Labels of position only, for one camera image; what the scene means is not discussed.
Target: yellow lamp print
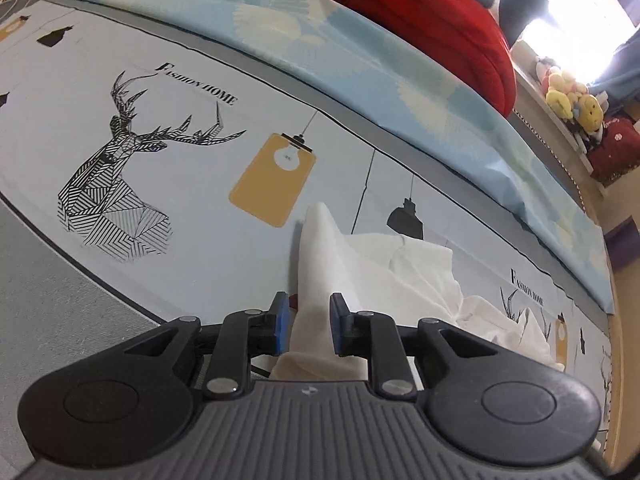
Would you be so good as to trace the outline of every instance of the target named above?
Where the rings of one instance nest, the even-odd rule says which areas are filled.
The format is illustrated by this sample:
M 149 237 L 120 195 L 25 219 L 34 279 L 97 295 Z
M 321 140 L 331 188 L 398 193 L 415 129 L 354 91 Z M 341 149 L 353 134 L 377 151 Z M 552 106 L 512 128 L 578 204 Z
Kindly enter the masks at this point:
M 229 194 L 229 202 L 282 227 L 316 162 L 302 135 L 271 134 Z
M 6 27 L 0 28 L 0 41 L 4 40 L 4 38 L 6 38 L 8 35 L 12 34 L 20 27 L 22 27 L 28 19 L 28 16 L 20 16 L 16 20 L 13 20 L 11 23 L 9 23 L 9 25 L 7 25 Z
M 563 364 L 566 370 L 566 356 L 568 350 L 569 335 L 564 322 L 564 316 L 560 313 L 556 319 L 556 362 Z

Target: antler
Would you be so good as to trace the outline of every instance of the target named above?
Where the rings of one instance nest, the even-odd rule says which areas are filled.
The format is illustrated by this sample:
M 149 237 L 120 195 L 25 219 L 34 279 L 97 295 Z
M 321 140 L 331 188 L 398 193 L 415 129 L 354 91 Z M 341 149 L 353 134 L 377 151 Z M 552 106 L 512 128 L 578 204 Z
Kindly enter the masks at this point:
M 542 316 L 542 323 L 544 324 L 542 333 L 545 335 L 545 340 L 548 342 L 549 336 L 551 335 L 551 323 L 546 322 L 545 313 L 542 310 L 542 307 L 540 307 L 540 316 Z
M 518 289 L 514 290 L 511 293 L 511 295 L 507 298 L 507 301 L 505 302 L 504 301 L 504 294 L 502 293 L 502 287 L 500 287 L 500 296 L 502 298 L 502 306 L 504 307 L 504 313 L 512 321 L 517 321 L 518 320 L 518 318 L 516 317 L 515 311 L 511 308 L 511 300 L 513 300 L 513 297 L 515 296 L 517 291 L 518 291 Z
M 600 361 L 600 375 L 602 376 L 602 381 L 604 382 L 604 391 L 605 395 L 609 393 L 609 388 L 611 387 L 611 374 L 607 378 L 604 375 L 604 359 L 609 358 L 609 362 L 611 362 L 611 354 L 607 354 L 607 351 L 602 347 L 602 361 Z
M 138 77 L 132 77 L 131 79 L 127 79 L 124 83 L 120 83 L 122 76 L 124 76 L 124 71 L 120 73 L 120 75 L 116 78 L 116 81 L 113 83 L 113 87 L 111 88 L 111 98 L 113 99 L 116 108 L 118 109 L 118 114 L 120 115 L 120 129 L 127 130 L 130 132 L 131 130 L 131 121 L 136 116 L 135 107 L 133 103 L 146 92 L 146 89 L 142 92 L 138 92 L 137 94 L 131 96 L 129 99 L 125 101 L 126 95 L 129 93 L 127 91 L 127 87 L 137 81 L 138 79 L 144 79 L 145 77 L 153 77 L 156 74 L 148 74 L 141 75 Z
M 153 130 L 149 134 L 139 136 L 140 139 L 145 142 L 154 141 L 154 140 L 175 140 L 177 142 L 186 142 L 188 144 L 199 144 L 201 146 L 210 146 L 212 144 L 220 144 L 221 142 L 227 142 L 228 140 L 233 140 L 241 136 L 245 133 L 246 130 L 242 132 L 238 132 L 233 135 L 229 135 L 227 137 L 218 138 L 218 134 L 222 131 L 223 123 L 222 117 L 220 116 L 220 106 L 216 103 L 216 124 L 210 127 L 206 131 L 198 130 L 192 136 L 185 135 L 187 129 L 191 124 L 191 116 L 187 117 L 186 120 L 177 128 L 164 128 L 160 129 L 158 126 L 155 130 Z

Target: purple object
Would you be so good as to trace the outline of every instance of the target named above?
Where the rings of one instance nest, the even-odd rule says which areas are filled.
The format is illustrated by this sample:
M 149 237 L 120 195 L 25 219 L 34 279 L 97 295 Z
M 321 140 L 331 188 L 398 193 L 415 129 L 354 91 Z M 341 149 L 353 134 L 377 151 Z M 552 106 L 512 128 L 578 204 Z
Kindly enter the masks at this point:
M 640 256 L 640 233 L 633 217 L 627 218 L 604 235 L 611 269 L 623 269 Z

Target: wall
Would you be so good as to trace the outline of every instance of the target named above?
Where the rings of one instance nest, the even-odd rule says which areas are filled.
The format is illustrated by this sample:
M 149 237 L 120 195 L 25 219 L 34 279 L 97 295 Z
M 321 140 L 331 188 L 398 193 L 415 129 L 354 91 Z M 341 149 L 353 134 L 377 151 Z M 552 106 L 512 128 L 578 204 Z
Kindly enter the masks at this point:
M 630 216 L 640 226 L 640 168 L 607 187 L 606 197 L 598 207 L 598 220 L 606 233 Z

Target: bed sheet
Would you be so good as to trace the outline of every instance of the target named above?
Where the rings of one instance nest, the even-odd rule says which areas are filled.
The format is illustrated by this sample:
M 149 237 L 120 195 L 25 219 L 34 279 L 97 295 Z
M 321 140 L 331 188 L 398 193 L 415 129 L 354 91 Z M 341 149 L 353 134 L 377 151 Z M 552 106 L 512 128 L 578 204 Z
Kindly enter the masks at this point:
M 228 44 L 325 92 L 517 215 L 613 313 L 602 231 L 508 122 L 443 67 L 331 0 L 86 0 Z

